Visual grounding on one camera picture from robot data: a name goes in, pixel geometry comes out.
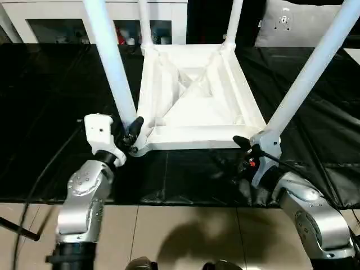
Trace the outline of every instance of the glass cabinet door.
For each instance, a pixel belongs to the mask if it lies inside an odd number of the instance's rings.
[[[11,43],[10,38],[5,33],[4,29],[0,26],[0,45],[4,43]]]
[[[140,21],[114,20],[120,45],[140,46],[142,43]],[[151,36],[154,44],[171,44],[171,21],[150,21]]]
[[[27,19],[39,43],[88,44],[81,19]]]

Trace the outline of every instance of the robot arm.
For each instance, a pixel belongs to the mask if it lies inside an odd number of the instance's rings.
[[[113,120],[108,115],[92,114],[84,119],[93,159],[87,160],[67,183],[67,197],[58,215],[57,245],[47,262],[53,269],[93,269],[96,243],[101,229],[105,201],[111,191],[116,168],[126,156],[111,135]],[[131,146],[140,133],[142,118],[136,119],[123,146]]]
[[[359,269],[357,244],[344,217],[307,179],[278,168],[280,139],[270,130],[234,137],[245,151],[241,173],[253,187],[262,186],[294,223],[314,269]]]

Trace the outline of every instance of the wire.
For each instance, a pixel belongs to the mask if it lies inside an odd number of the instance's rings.
[[[290,165],[289,163],[286,163],[284,161],[281,161],[280,159],[278,159],[277,157],[274,157],[273,155],[270,155],[264,151],[262,151],[261,153],[263,156],[269,158],[269,159],[272,159],[273,161],[275,162],[278,162],[280,165],[283,165],[285,167],[288,167],[290,170],[298,173],[299,175],[301,175],[302,177],[304,177],[305,179],[310,179],[310,177],[308,175],[306,175],[305,172],[303,172],[302,170],[298,169],[297,167],[293,166],[293,165]]]
[[[356,221],[357,221],[358,225],[360,226],[360,220],[359,220],[359,218],[357,217],[357,215],[355,214],[354,209],[351,209],[351,211],[353,212],[353,215],[354,215],[354,217],[355,217],[355,219],[356,219]]]
[[[356,237],[356,235],[355,235],[355,233],[353,232],[353,230],[352,230],[350,227],[348,227],[348,228],[349,228],[349,231],[350,231],[350,238],[351,238],[351,240],[353,241],[356,258],[360,261],[360,250],[359,250],[360,241],[359,241],[359,239]]]
[[[45,168],[42,170],[41,174],[36,179],[36,181],[35,181],[35,183],[33,185],[33,188],[30,190],[30,192],[29,192],[29,194],[28,194],[28,196],[26,198],[25,205],[24,205],[24,207],[22,209],[22,213],[21,213],[19,229],[16,232],[17,236],[16,236],[16,239],[15,239],[15,244],[14,244],[14,248],[13,248],[13,255],[12,255],[12,270],[17,269],[17,254],[19,252],[20,232],[23,229],[25,218],[26,218],[26,215],[28,213],[29,206],[30,206],[30,202],[31,202],[31,199],[32,199],[32,197],[34,195],[34,192],[35,192],[36,188],[37,188],[37,185],[39,184],[40,180],[43,178],[43,176],[45,175],[45,173],[47,172],[47,170],[49,169],[51,164],[57,159],[59,154],[61,154],[61,152],[69,144],[69,142],[78,134],[78,132],[81,130],[81,128],[82,128],[82,125],[77,127],[77,129],[72,133],[72,135],[67,139],[67,141],[53,155],[51,160],[47,163]]]

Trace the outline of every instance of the black plastic sheet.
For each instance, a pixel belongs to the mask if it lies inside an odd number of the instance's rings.
[[[311,54],[303,48],[238,48],[236,55],[258,106],[269,121]],[[135,103],[143,57],[121,49]],[[31,186],[86,114],[118,117],[95,46],[0,46],[0,201],[24,201]],[[282,135],[281,159],[306,170],[340,208],[360,206],[360,91],[357,65],[339,51]],[[33,202],[61,203],[66,183],[87,159],[80,131],[41,180]],[[235,163],[236,149],[217,150]],[[209,150],[149,152],[119,168],[112,204],[276,207],[218,168]]]

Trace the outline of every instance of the tile floor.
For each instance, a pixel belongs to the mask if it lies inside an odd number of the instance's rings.
[[[18,222],[20,204],[0,204],[0,216]],[[32,205],[26,228],[36,232],[49,222],[38,242],[22,240],[19,270],[45,270],[55,244],[59,206]],[[343,212],[360,233],[351,211]],[[10,269],[15,235],[0,228],[0,269]],[[97,270],[125,269],[131,259],[147,256],[160,270],[198,270],[225,259],[248,270],[311,269],[297,232],[278,209],[107,206]]]
[[[345,49],[345,51],[360,65],[360,49]]]

